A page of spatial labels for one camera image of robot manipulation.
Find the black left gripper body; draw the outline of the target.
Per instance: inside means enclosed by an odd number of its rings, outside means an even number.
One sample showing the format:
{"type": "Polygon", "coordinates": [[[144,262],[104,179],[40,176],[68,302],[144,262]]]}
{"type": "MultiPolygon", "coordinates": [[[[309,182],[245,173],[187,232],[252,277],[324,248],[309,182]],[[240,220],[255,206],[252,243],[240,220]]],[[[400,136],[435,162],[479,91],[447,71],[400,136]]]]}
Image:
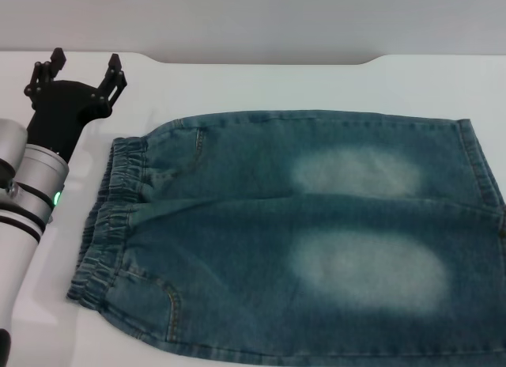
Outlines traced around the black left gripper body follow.
{"type": "Polygon", "coordinates": [[[25,95],[35,113],[27,127],[28,144],[49,149],[68,162],[84,127],[111,115],[111,83],[95,88],[77,81],[30,84],[25,95]]]}

